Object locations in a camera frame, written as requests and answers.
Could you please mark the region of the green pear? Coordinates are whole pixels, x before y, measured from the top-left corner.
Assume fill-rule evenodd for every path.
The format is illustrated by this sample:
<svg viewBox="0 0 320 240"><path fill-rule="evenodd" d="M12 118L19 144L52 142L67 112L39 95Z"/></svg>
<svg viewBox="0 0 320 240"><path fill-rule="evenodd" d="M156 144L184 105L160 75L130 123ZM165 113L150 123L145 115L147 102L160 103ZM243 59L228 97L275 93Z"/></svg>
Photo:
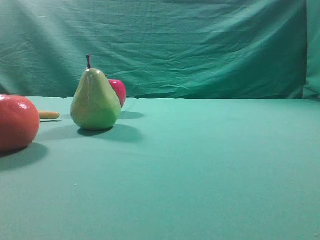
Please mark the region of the green pear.
<svg viewBox="0 0 320 240"><path fill-rule="evenodd" d="M91 66L91 56L86 55L84 70L71 106L70 116L84 130L104 131L112 128L121 113L121 103L106 75Z"/></svg>

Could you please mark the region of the green backdrop cloth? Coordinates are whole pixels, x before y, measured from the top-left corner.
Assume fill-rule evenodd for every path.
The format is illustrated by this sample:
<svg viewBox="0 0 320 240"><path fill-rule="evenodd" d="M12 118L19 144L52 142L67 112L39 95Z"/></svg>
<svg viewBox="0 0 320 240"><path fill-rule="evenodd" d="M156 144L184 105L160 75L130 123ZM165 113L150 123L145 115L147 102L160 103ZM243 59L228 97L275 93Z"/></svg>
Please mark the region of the green backdrop cloth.
<svg viewBox="0 0 320 240"><path fill-rule="evenodd" d="M86 55L131 98L316 98L320 3L1 1L2 93L71 97Z"/></svg>

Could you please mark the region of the red apple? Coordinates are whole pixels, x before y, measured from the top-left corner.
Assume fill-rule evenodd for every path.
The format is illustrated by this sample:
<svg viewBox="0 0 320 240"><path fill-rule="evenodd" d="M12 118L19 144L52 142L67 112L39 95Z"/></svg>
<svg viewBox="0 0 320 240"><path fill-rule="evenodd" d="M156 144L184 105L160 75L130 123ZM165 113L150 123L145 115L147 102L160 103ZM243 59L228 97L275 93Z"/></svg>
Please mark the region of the red apple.
<svg viewBox="0 0 320 240"><path fill-rule="evenodd" d="M126 102L126 87L121 80L108 79L106 74L103 78L102 92L105 95L108 104L112 106L113 109L119 110Z"/></svg>

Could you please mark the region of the orange tangerine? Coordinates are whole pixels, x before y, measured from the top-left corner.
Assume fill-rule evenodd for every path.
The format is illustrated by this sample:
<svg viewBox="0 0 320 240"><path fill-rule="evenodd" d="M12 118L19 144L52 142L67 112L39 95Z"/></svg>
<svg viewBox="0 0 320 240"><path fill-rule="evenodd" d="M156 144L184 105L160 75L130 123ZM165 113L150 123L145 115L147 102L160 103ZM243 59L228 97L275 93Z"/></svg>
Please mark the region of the orange tangerine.
<svg viewBox="0 0 320 240"><path fill-rule="evenodd" d="M35 139L40 116L35 105L19 95L0 95L0 152L24 149Z"/></svg>

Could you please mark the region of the yellow banana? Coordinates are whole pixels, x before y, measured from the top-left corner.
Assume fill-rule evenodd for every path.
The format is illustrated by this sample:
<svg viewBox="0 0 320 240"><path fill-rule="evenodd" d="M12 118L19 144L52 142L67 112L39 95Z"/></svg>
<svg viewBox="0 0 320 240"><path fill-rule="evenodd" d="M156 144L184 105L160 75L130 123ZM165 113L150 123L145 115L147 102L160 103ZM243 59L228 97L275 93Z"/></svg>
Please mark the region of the yellow banana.
<svg viewBox="0 0 320 240"><path fill-rule="evenodd" d="M39 111L38 114L40 119L58 119L60 117L60 113L55 111Z"/></svg>

